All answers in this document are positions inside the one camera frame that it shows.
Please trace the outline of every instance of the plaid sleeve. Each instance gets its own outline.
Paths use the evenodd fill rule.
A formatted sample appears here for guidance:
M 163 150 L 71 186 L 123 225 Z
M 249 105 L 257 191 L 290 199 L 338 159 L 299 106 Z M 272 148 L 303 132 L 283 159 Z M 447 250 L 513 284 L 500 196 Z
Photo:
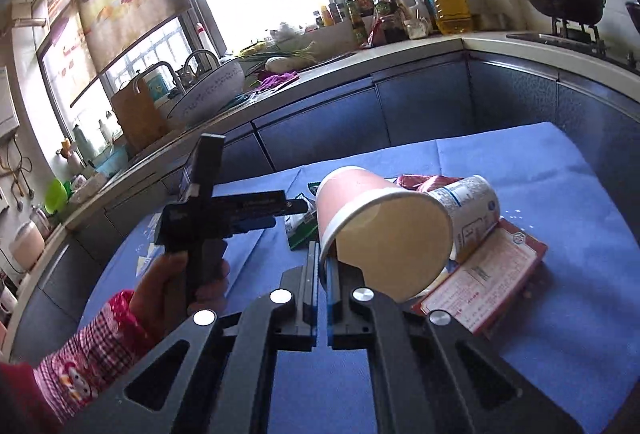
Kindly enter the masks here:
M 33 371 L 60 422 L 94 401 L 155 345 L 129 309 L 132 296 L 133 291 L 123 291 L 112 297 L 91 323 Z

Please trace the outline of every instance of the wooden cutting board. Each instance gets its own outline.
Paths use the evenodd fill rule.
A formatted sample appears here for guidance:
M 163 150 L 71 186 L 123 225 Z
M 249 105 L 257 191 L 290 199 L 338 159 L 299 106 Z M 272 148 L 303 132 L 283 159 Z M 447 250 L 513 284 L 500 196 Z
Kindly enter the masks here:
M 145 80 L 137 80 L 138 91 L 134 89 L 135 81 L 133 79 L 111 97 L 113 112 L 132 154 L 142 151 L 169 132 L 166 120 L 154 106 Z

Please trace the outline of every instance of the cooking oil bottle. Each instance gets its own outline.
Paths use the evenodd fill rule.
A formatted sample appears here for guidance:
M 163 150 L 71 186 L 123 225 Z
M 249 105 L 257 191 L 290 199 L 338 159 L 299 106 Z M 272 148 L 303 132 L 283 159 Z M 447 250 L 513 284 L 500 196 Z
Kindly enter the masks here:
M 466 0 L 429 0 L 436 15 L 436 25 L 445 35 L 472 32 L 471 12 Z

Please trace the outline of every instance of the blue tablecloth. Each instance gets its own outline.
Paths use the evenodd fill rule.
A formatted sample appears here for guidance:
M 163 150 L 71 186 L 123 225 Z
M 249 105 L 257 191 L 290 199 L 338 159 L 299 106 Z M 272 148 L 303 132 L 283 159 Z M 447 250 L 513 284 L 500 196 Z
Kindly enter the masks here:
M 622 216 L 576 147 L 549 123 L 470 137 L 413 143 L 324 161 L 216 187 L 217 195 L 284 189 L 289 197 L 338 167 L 384 177 L 405 173 L 481 174 L 503 215 L 548 244 L 543 266 L 491 342 L 513 367 L 580 422 L 600 432 L 636 383 L 640 367 L 640 250 Z M 152 217 L 118 249 L 86 305 L 81 326 L 117 291 L 136 285 Z M 274 229 L 233 237 L 228 311 L 240 311 L 302 265 L 282 219 Z M 326 300 L 319 296 L 318 347 L 278 355 L 270 433 L 376 431 L 362 351 L 326 347 Z

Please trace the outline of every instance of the sink faucet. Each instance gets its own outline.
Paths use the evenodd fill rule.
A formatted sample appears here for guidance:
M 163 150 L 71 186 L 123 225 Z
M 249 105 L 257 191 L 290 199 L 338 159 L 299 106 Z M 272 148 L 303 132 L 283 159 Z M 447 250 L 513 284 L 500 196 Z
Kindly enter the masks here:
M 213 52 L 210 52 L 209 50 L 205 50 L 204 48 L 201 48 L 199 50 L 196 50 L 195 52 L 192 52 L 191 55 L 187 57 L 187 60 L 184 61 L 184 65 L 187 66 L 189 61 L 192 58 L 194 58 L 198 53 L 205 53 L 206 55 L 209 55 L 213 59 L 213 62 L 216 63 L 216 67 L 214 69 L 220 68 L 220 61 L 218 60 L 218 57 L 216 57 L 216 54 Z
M 169 70 L 169 73 L 174 78 L 175 87 L 178 88 L 178 91 L 180 91 L 180 93 L 182 95 L 185 95 L 186 91 L 184 90 L 184 86 L 182 85 L 182 82 L 180 82 L 180 78 L 178 77 L 178 75 L 176 74 L 174 69 L 171 67 L 171 65 L 165 60 L 161 60 L 160 62 L 156 62 L 154 65 L 149 66 L 147 69 L 145 69 L 145 71 L 143 71 L 142 73 L 138 73 L 134 77 L 135 82 L 133 84 L 133 89 L 135 90 L 135 92 L 136 93 L 140 93 L 140 89 L 138 88 L 138 80 L 140 78 L 144 77 L 150 71 L 153 71 L 154 69 L 159 68 L 160 66 L 166 66 L 167 67 L 167 69 Z

